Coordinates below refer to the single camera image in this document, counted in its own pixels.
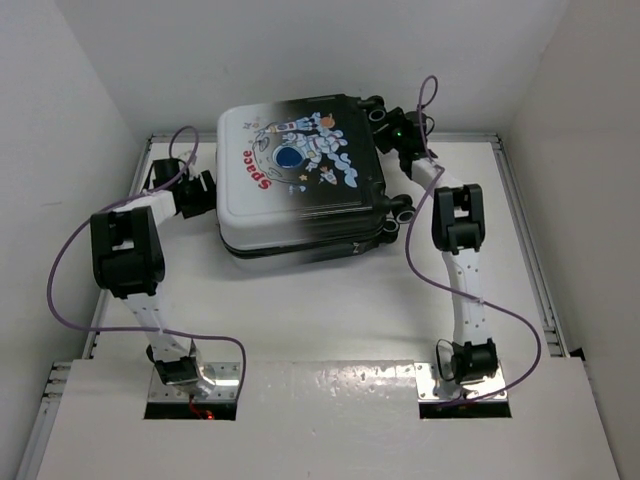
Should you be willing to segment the grey suitcase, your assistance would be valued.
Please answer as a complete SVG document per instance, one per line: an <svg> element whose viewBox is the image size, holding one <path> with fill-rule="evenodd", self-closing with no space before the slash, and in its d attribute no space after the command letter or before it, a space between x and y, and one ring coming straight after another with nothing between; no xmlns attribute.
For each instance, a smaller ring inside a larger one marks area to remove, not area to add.
<svg viewBox="0 0 640 480"><path fill-rule="evenodd" d="M362 255L394 243L415 208L389 196L368 113L337 94L239 106L217 122L220 238L245 270Z"/></svg>

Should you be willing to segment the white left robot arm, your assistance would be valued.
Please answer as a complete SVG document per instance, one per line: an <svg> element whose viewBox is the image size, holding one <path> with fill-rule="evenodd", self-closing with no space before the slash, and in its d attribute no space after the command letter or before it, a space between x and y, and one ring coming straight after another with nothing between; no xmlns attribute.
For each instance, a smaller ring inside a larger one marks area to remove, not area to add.
<svg viewBox="0 0 640 480"><path fill-rule="evenodd" d="M193 396L215 387L195 342L169 332L160 285L166 265L159 226L177 215L188 219L216 207L208 170L185 171L167 190L144 195L89 220L93 274L98 286L122 300L148 339L147 356L163 384Z"/></svg>

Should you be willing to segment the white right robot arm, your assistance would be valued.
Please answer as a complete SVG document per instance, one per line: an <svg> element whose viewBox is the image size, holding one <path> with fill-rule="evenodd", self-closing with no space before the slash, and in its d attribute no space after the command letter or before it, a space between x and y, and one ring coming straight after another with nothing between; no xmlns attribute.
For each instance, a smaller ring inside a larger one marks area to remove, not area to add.
<svg viewBox="0 0 640 480"><path fill-rule="evenodd" d="M447 379L464 385L490 378L498 369L498 355L486 321L479 272L486 235L482 189L446 178L445 168L424 145L424 114L377 106L368 119L376 147L383 153L396 151L401 170L432 195L431 236L447 269L446 290L452 293L454 312Z"/></svg>

